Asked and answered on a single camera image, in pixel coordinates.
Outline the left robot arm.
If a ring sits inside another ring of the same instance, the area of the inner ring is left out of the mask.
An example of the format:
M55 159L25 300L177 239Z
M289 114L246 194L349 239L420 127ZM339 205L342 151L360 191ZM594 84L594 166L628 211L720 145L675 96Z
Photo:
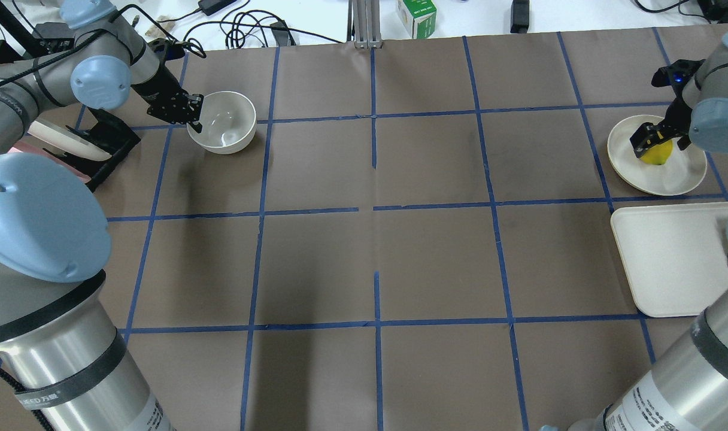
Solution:
M202 131L202 95L185 91L110 1L66 1L71 51L0 66L0 379L48 430L173 430L99 302L108 222L71 170L12 147L38 117L80 102L122 106Z

